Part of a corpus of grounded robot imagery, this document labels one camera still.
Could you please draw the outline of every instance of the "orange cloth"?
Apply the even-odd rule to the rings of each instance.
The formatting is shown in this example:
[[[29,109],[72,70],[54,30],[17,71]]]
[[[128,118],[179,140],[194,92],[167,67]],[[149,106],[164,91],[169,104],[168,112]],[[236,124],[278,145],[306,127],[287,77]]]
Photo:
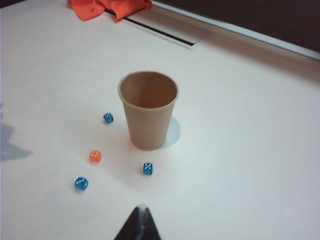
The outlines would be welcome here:
[[[105,9],[114,11],[116,20],[152,5],[150,0],[70,0],[76,15],[86,21],[102,14]]]

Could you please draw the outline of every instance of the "black pointed object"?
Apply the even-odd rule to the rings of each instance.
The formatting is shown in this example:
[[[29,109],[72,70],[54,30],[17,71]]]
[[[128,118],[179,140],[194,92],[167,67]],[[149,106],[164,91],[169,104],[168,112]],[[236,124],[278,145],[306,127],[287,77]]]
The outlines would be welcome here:
[[[148,207],[135,207],[114,240],[161,240]]]

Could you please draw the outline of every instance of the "white table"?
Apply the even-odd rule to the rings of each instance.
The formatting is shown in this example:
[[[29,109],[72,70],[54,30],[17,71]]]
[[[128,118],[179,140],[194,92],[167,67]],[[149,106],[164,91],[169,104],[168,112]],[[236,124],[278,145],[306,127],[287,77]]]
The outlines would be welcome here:
[[[1,240],[112,240],[140,203],[163,240],[320,239],[320,62],[194,25],[210,33],[185,47],[62,0],[1,10]],[[117,93],[140,70],[180,89],[154,151],[130,142]]]

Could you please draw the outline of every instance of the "cup rim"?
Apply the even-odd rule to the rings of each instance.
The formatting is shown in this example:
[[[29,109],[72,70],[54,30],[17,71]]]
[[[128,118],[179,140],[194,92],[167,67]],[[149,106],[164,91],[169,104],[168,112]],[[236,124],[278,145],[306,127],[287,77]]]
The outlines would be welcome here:
[[[159,106],[159,107],[153,107],[153,108],[146,108],[146,107],[141,107],[141,106],[136,106],[132,103],[129,103],[125,98],[124,96],[122,96],[121,94],[121,83],[131,74],[139,74],[139,73],[155,73],[155,74],[159,74],[159,75],[162,75],[162,76],[165,76],[167,77],[168,79],[170,79],[173,83],[174,83],[174,86],[176,88],[176,95],[174,97],[174,99],[169,102],[168,104],[166,105],[163,105],[163,106]],[[178,85],[176,84],[176,82],[171,78],[169,77],[168,75],[166,74],[163,74],[161,72],[158,72],[158,71],[134,71],[134,72],[131,72],[127,75],[125,75],[119,82],[118,84],[118,94],[119,94],[119,97],[120,99],[125,103],[127,104],[128,106],[132,107],[132,108],[135,108],[135,109],[140,109],[140,110],[144,110],[144,111],[155,111],[155,110],[160,110],[160,109],[164,109],[166,107],[169,107],[170,105],[174,104],[179,96],[179,88],[178,88]]]

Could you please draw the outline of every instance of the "paper cup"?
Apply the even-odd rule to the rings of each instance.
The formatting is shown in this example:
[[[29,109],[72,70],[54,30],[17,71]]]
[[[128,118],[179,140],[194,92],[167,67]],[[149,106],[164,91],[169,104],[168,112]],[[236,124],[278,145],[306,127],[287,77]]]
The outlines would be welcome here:
[[[134,145],[154,150],[164,144],[178,92],[170,77],[154,71],[133,72],[121,79],[118,93]]]

